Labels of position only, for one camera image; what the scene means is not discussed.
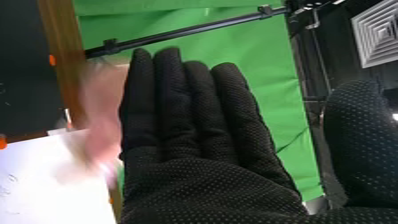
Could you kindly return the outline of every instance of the metal rod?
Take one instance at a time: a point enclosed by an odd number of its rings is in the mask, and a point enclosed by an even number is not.
[[[147,44],[158,43],[165,40],[170,40],[174,38],[179,38],[183,36],[188,36],[195,33],[206,32],[209,30],[215,30],[222,27],[233,26],[236,24],[241,24],[245,22],[250,22],[254,20],[261,20],[270,18],[273,15],[284,14],[288,12],[286,7],[281,7],[277,9],[270,9],[268,6],[259,7],[259,12],[252,13],[249,15],[243,15],[240,17],[234,17],[231,19],[220,20],[217,22],[195,25],[192,27],[186,27],[183,29],[172,30],[165,33],[154,34],[153,36],[142,37],[135,40],[124,41],[121,43],[114,40],[105,41],[105,46],[96,47],[89,50],[85,50],[85,57],[94,58],[101,57],[103,55],[110,55],[119,53],[122,50],[137,48]]]

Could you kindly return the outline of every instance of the green backdrop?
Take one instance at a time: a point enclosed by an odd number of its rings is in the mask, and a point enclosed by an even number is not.
[[[256,12],[277,0],[74,0],[85,49]],[[195,34],[146,46],[181,48],[185,60],[208,66],[233,62],[245,74],[272,131],[279,157],[304,200],[321,195],[318,168],[284,17]],[[117,56],[130,58],[131,50]]]

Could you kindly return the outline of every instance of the black glove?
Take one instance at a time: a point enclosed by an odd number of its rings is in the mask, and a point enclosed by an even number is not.
[[[121,122],[122,223],[336,224],[391,212],[307,216],[233,64],[209,72],[201,62],[181,63],[177,49],[154,60],[135,50]]]

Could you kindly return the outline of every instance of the glove finger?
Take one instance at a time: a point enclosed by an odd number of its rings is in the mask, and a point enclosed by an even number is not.
[[[197,131],[192,122],[192,99],[177,48],[156,53],[160,137],[163,159],[199,157]]]
[[[185,71],[192,88],[192,113],[202,157],[236,163],[236,153],[209,70],[201,62],[188,62],[185,63]]]
[[[133,51],[119,117],[122,123],[121,159],[135,165],[156,163],[160,152],[156,150],[154,65],[144,49]]]
[[[270,131],[259,115],[257,103],[234,64],[211,70],[220,96],[240,165],[275,183],[295,190],[291,177],[275,155]]]

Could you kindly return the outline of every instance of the ventilation grille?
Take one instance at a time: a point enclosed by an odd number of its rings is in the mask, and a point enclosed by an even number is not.
[[[382,1],[352,19],[362,68],[398,60],[398,0]]]

